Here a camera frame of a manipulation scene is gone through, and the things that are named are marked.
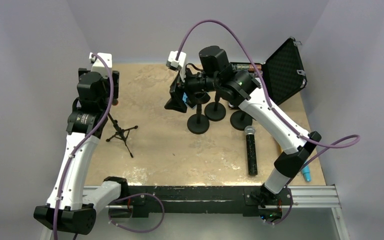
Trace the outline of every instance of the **white wall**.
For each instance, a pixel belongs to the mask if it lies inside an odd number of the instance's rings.
[[[38,239],[89,47],[65,0],[0,0],[0,239]]]
[[[311,128],[358,145],[320,157],[351,239],[384,239],[384,0],[330,0],[303,46]]]
[[[328,0],[67,0],[92,49],[114,55],[115,62],[165,63],[186,31],[204,19],[228,25],[256,61],[265,61],[288,37],[305,41]],[[246,57],[221,26],[194,30],[184,51],[191,62],[210,45],[230,60]]]

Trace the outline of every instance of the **table surface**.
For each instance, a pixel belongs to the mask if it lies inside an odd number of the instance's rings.
[[[209,130],[196,135],[186,125],[195,110],[180,113],[164,109],[176,72],[163,64],[115,64],[113,70],[120,71],[119,104],[110,113],[121,128],[139,126],[127,139],[134,158],[123,141],[105,142],[115,133],[108,121],[92,156],[86,185],[101,185],[108,176],[123,177],[130,185],[144,186],[258,186],[268,178],[279,156],[279,147],[259,123],[252,124],[256,129],[258,175],[249,176],[245,135],[231,126],[229,119],[235,111],[227,108],[226,101],[220,101],[226,107],[226,117],[210,121]],[[280,108],[310,130],[299,93]],[[312,181],[305,182],[299,173],[291,185],[325,185],[319,160],[309,167]]]

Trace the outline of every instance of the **black microphone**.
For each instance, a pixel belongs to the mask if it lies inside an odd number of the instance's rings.
[[[256,176],[258,174],[256,139],[254,136],[255,133],[256,133],[256,129],[253,126],[245,127],[246,153],[248,155],[248,174],[250,176]]]

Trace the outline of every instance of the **small tripod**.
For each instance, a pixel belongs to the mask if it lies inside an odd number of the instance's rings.
[[[130,153],[130,157],[133,158],[133,154],[130,151],[129,147],[127,146],[126,141],[127,141],[127,138],[129,137],[130,130],[138,129],[138,125],[136,125],[134,127],[127,128],[127,129],[122,129],[119,126],[118,121],[114,120],[114,118],[113,118],[113,116],[111,116],[111,114],[108,113],[108,117],[109,117],[109,120],[111,120],[111,122],[112,122],[112,126],[115,128],[115,133],[114,133],[114,135],[112,135],[110,138],[108,138],[105,141],[108,143],[113,138],[122,140],[124,142],[124,145],[126,146],[128,152]]]

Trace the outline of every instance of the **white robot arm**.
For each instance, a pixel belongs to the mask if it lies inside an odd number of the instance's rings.
[[[167,66],[178,71],[179,67],[170,67],[173,65],[176,53],[173,51],[170,53]],[[186,59],[184,52],[181,52],[180,56],[184,56]],[[170,86],[171,99],[164,107],[185,113],[187,107],[179,96],[186,94],[188,99],[193,101],[196,99],[195,96],[207,92],[216,92],[222,99],[239,106],[242,111],[260,123],[283,149],[283,153],[274,163],[272,173],[261,187],[261,191],[267,195],[277,195],[300,171],[316,146],[297,137],[297,134],[279,119],[273,109],[277,110],[287,123],[309,139],[318,142],[321,140],[321,136],[317,132],[309,133],[300,127],[273,101],[270,107],[261,84],[246,71],[234,72],[223,49],[218,46],[206,47],[199,52],[199,58],[203,72],[197,74],[189,72],[184,79],[181,79],[182,74],[179,74]]]
[[[49,229],[55,227],[54,214],[57,214],[58,231],[83,235],[92,230],[96,215],[105,206],[128,194],[126,179],[107,177],[93,193],[83,197],[83,187],[92,154],[107,122],[105,113],[109,112],[111,104],[108,103],[110,79],[113,83],[113,100],[118,98],[119,92],[119,73],[112,71],[112,55],[109,53],[97,55],[100,58],[92,54],[89,56],[93,63],[91,70],[85,68],[78,70],[79,97],[74,100],[72,113],[68,117],[65,154],[58,178],[46,205],[37,206],[33,214],[36,220]]]

